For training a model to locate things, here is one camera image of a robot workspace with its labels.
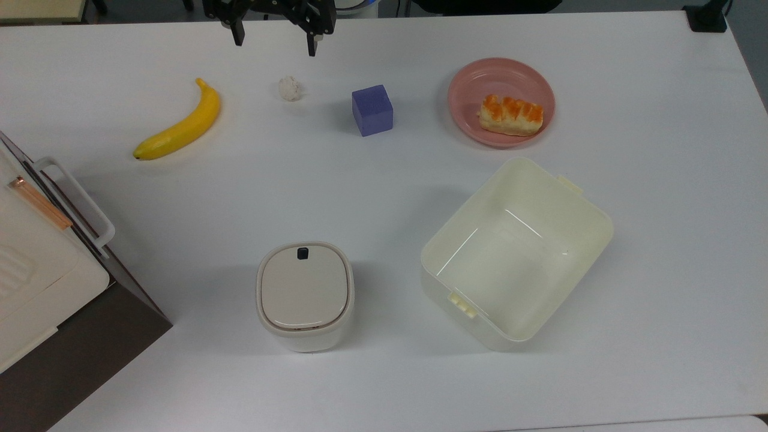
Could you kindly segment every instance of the plastic storage bin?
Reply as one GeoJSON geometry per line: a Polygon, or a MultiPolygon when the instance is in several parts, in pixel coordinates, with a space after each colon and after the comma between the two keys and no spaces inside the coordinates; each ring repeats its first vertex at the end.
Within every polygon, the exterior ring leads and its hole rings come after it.
{"type": "Polygon", "coordinates": [[[613,233],[570,181],[514,158],[424,247],[422,287],[486,347],[509,351],[544,325],[613,233]]]}

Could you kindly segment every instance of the purple cube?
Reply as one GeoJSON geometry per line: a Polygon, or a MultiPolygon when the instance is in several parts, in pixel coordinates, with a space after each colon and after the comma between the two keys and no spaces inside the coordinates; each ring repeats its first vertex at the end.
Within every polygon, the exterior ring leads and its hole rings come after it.
{"type": "Polygon", "coordinates": [[[364,137],[392,129],[392,103],[383,85],[353,91],[352,113],[364,137]]]}

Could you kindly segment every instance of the yellow banana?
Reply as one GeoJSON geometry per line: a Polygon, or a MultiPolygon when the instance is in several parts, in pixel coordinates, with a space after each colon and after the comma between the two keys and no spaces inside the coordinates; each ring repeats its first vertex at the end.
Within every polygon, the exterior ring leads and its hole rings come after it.
{"type": "Polygon", "coordinates": [[[197,108],[184,120],[139,144],[134,150],[136,159],[162,158],[198,139],[214,123],[221,109],[219,94],[202,79],[198,78],[195,82],[200,86],[197,108]]]}

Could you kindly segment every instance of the bread roll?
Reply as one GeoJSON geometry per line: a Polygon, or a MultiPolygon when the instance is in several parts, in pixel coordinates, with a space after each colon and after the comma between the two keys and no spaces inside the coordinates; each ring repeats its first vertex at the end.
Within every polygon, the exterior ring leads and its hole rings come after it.
{"type": "Polygon", "coordinates": [[[480,107],[480,126],[486,131],[527,137],[535,134],[544,123],[544,109],[521,99],[488,95],[480,107]]]}

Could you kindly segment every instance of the pink plate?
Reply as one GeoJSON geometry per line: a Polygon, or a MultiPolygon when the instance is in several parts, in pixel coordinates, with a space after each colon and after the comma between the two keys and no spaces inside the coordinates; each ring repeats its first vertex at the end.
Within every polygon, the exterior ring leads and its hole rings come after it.
{"type": "Polygon", "coordinates": [[[510,58],[483,58],[458,71],[448,87],[448,106],[453,121],[470,138],[493,147],[514,147],[538,136],[554,116],[554,93],[541,74],[510,58]],[[535,135],[514,137],[480,127],[478,111],[485,96],[495,94],[539,104],[544,124],[535,135]]]}

